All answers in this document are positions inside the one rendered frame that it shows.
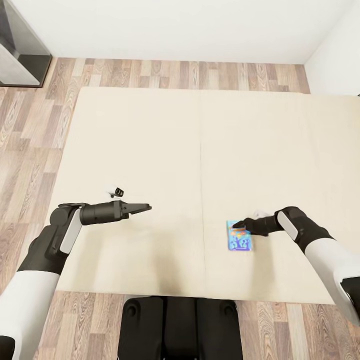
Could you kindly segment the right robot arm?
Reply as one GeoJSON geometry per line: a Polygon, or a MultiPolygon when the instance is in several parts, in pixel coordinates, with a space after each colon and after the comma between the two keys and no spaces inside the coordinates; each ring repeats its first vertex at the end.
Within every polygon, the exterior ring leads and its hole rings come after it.
{"type": "Polygon", "coordinates": [[[307,257],[341,314],[360,327],[360,257],[299,207],[277,210],[274,215],[257,209],[253,216],[254,219],[247,217],[232,227],[245,227],[263,237],[285,230],[307,257]]]}

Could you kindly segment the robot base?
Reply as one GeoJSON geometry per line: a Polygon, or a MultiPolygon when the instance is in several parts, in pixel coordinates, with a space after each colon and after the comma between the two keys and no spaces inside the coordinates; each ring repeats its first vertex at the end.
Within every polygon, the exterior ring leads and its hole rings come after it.
{"type": "Polygon", "coordinates": [[[127,294],[117,360],[244,360],[235,300],[127,294]]]}

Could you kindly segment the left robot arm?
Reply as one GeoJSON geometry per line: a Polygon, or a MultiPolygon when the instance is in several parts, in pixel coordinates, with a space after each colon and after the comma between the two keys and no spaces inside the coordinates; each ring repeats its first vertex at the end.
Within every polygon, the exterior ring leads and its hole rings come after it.
{"type": "Polygon", "coordinates": [[[59,204],[50,225],[29,245],[28,254],[0,296],[0,360],[33,360],[67,257],[82,226],[119,222],[151,210],[125,204],[124,191],[108,184],[106,203],[59,204]]]}

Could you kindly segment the board game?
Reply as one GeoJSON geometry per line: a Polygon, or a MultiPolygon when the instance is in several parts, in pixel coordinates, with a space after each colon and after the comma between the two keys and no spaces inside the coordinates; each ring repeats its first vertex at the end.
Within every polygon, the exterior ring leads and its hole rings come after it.
{"type": "Polygon", "coordinates": [[[233,228],[238,220],[227,220],[227,239],[229,251],[251,251],[252,243],[250,232],[243,228],[233,228]]]}

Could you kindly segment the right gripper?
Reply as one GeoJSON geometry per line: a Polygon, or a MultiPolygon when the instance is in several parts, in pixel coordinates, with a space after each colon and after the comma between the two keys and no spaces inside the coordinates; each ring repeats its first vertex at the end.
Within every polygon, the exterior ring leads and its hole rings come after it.
{"type": "Polygon", "coordinates": [[[273,233],[273,231],[269,230],[266,225],[266,218],[259,218],[259,219],[252,219],[252,218],[246,218],[244,220],[239,220],[237,223],[235,223],[232,227],[234,229],[236,228],[244,228],[253,233],[257,234],[263,237],[267,237],[269,233],[273,233]]]}

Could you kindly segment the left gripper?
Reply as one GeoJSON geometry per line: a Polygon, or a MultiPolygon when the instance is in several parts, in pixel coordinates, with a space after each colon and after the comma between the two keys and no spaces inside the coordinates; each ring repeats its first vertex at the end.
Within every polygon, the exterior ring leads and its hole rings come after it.
{"type": "Polygon", "coordinates": [[[114,202],[99,203],[94,209],[95,221],[98,224],[119,222],[129,219],[131,215],[151,210],[152,207],[148,203],[128,203],[115,200],[114,202]]]}

